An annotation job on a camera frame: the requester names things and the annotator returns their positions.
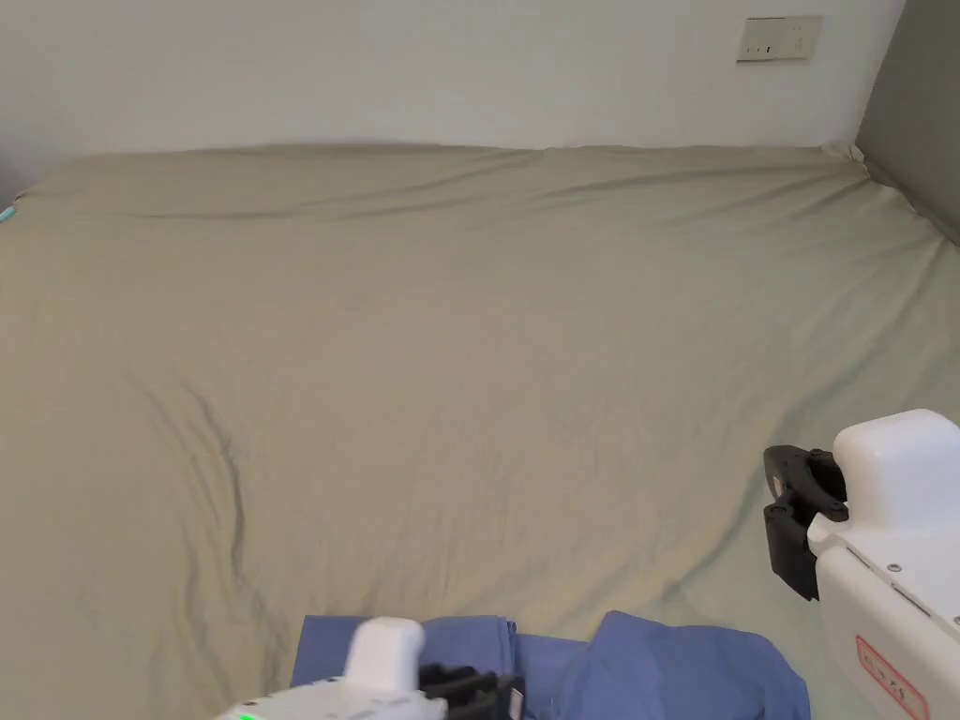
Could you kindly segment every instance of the bed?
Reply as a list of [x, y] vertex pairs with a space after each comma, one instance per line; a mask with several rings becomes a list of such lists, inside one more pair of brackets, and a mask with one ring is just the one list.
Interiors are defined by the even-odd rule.
[[960, 256], [855, 150], [297, 146], [69, 164], [0, 225], [18, 717], [205, 718], [309, 613], [769, 637], [760, 453], [960, 420]]

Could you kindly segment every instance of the wall socket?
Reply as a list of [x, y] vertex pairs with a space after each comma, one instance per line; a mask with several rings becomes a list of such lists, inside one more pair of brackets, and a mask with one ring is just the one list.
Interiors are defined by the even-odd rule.
[[736, 61], [809, 60], [823, 24], [822, 15], [751, 17], [743, 28]]

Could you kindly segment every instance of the red label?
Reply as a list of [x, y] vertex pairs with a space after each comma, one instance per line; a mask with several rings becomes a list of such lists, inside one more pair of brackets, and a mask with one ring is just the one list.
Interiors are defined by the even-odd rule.
[[863, 669], [870, 673], [913, 720], [930, 720], [930, 710], [920, 691], [861, 636], [856, 637], [856, 654], [860, 657]]

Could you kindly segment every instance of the black clamp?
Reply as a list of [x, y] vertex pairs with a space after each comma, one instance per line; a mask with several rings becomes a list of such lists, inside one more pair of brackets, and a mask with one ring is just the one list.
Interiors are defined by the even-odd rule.
[[770, 566], [806, 600], [819, 600], [816, 556], [806, 531], [816, 515], [834, 522], [850, 518], [843, 472], [824, 450], [793, 445], [768, 447], [763, 453], [767, 486], [776, 502], [763, 509]]
[[520, 720], [526, 682], [518, 675], [434, 664], [420, 668], [420, 691], [428, 700], [446, 700], [447, 720]]

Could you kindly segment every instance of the blue cloth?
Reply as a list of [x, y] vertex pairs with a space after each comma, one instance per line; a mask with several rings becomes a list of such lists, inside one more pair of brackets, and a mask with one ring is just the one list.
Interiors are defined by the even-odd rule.
[[[340, 675], [362, 617], [309, 616], [293, 685]], [[769, 641], [712, 627], [671, 628], [609, 612], [590, 643], [518, 634], [496, 616], [423, 624], [420, 660], [527, 682], [537, 720], [809, 720], [804, 681]]]

